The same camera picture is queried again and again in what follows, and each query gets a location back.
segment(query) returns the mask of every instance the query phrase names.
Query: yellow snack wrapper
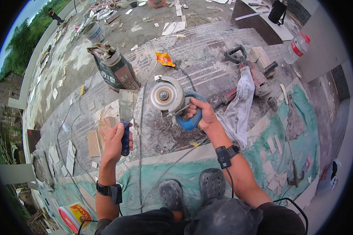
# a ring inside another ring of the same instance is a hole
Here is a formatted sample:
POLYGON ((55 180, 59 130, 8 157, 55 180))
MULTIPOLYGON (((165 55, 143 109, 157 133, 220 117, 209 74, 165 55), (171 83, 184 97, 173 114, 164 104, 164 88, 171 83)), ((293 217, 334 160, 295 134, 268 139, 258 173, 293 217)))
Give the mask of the yellow snack wrapper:
POLYGON ((173 62, 171 62, 169 54, 156 52, 155 55, 157 56, 157 61, 159 63, 161 63, 162 65, 175 67, 175 64, 173 64, 173 62))

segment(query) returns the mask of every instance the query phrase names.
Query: putty knife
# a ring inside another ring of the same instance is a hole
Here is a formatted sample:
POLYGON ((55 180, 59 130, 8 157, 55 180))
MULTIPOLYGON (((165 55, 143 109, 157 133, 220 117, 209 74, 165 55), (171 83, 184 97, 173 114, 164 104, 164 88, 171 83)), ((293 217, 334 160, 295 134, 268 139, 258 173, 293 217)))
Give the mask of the putty knife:
POLYGON ((119 115, 120 122, 124 124, 124 135, 122 137, 122 155, 129 155, 129 122, 132 119, 133 111, 136 106, 138 91, 124 90, 119 91, 119 115))

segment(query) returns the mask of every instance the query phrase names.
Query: plastic bucket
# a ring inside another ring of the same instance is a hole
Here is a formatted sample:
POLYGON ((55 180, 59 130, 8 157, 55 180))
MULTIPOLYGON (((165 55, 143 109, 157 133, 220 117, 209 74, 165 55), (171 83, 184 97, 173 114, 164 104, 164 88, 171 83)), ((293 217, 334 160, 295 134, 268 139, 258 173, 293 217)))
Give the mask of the plastic bucket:
POLYGON ((82 31, 82 35, 92 43, 98 43, 105 40, 105 32, 101 26, 96 22, 91 22, 82 31))
POLYGON ((149 0, 151 8, 160 8, 166 5, 166 0, 149 0))
MULTIPOLYGON (((83 207, 81 202, 61 206, 58 211, 61 219, 74 233, 79 232, 80 225, 84 220, 91 220, 89 212, 83 207)), ((89 223, 90 221, 86 221, 82 228, 88 226, 89 223)))

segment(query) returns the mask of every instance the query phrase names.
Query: plastic water bottle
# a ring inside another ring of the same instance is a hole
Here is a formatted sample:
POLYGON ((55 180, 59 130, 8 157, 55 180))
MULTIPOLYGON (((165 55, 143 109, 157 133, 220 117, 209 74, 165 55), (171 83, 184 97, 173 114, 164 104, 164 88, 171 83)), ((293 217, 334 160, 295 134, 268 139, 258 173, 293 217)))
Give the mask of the plastic water bottle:
POLYGON ((307 52, 310 45, 310 37, 304 35, 301 31, 298 33, 293 41, 287 46, 288 53, 283 55, 284 61, 292 64, 297 61, 303 54, 307 52))

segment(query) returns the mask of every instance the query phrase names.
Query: blue putty knife handle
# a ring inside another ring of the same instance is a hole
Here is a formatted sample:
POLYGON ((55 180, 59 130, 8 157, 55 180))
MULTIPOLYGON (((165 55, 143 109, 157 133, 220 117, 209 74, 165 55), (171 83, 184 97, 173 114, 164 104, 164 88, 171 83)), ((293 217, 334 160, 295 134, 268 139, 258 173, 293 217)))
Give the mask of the blue putty knife handle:
MULTIPOLYGON (((203 102, 206 102, 204 96, 202 96, 198 92, 195 92, 192 90, 184 90, 184 97, 190 97, 190 96, 198 100, 201 100, 203 102)), ((197 107, 196 113, 192 116, 192 118, 188 119, 187 121, 184 121, 179 115, 175 116, 175 120, 177 124, 181 126, 184 130, 192 130, 198 125, 201 117, 202 117, 202 110, 201 108, 197 107)))
POLYGON ((121 121, 122 124, 124 124, 124 134, 122 137, 122 152, 121 154, 123 156, 128 156, 129 155, 129 123, 126 123, 124 121, 121 121))

